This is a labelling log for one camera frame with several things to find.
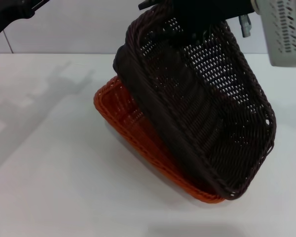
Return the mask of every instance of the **wicker basket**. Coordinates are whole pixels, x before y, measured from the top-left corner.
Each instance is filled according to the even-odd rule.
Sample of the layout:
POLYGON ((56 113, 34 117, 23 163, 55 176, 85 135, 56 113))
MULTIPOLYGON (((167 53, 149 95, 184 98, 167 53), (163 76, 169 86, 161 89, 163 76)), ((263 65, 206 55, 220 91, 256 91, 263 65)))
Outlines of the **wicker basket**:
POLYGON ((95 94, 94 105, 106 121, 164 176, 200 201, 223 201, 210 186, 204 184, 202 189, 198 189, 184 178, 180 169, 173 163, 174 159, 169 150, 117 77, 95 94))
POLYGON ((239 198, 274 146, 274 111, 226 22, 200 46, 151 37, 169 29, 181 32, 166 1, 131 24, 114 69, 185 177, 239 198))

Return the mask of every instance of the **white plastic device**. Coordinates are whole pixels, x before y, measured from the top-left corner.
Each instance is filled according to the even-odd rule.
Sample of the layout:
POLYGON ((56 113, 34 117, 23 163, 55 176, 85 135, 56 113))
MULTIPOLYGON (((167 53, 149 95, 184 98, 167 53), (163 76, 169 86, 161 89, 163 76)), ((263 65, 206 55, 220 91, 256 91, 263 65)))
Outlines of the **white plastic device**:
POLYGON ((296 67, 296 0, 252 0, 262 17, 271 64, 296 67))

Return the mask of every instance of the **white table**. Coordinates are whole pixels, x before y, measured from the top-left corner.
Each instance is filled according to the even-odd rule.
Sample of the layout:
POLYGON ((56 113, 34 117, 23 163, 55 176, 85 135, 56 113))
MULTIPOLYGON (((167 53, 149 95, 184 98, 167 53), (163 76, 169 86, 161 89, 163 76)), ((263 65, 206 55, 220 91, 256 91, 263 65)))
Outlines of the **white table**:
POLYGON ((0 237, 296 237, 296 69, 246 57, 274 107, 276 146, 242 198, 208 205, 95 110, 113 55, 0 55, 0 237))

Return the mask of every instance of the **brown wicker basket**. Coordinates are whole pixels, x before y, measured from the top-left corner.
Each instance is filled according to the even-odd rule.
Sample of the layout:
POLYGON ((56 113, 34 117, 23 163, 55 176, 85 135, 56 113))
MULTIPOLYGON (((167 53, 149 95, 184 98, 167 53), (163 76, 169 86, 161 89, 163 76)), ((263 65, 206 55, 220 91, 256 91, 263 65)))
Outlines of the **brown wicker basket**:
POLYGON ((167 0, 131 24, 114 68, 185 178, 239 198, 274 146, 274 111, 226 22, 200 46, 150 37, 169 29, 167 0))
POLYGON ((150 164, 188 194, 206 203, 214 204, 224 200, 211 186, 203 183, 202 188, 198 189, 184 179, 169 149, 118 77, 112 78, 97 91, 94 105, 105 120, 150 164))

